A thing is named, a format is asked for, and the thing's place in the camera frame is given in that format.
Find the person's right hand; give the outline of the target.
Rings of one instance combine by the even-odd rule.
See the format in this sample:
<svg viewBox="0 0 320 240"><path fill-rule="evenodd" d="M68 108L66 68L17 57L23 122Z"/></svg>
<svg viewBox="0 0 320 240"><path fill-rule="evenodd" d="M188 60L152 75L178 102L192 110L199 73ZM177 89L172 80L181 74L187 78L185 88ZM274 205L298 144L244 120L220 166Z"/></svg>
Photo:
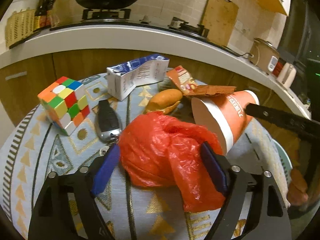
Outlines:
<svg viewBox="0 0 320 240"><path fill-rule="evenodd" d="M293 168L290 176L291 182L288 187L287 200L293 206L301 206L308 201L308 185L298 169Z"/></svg>

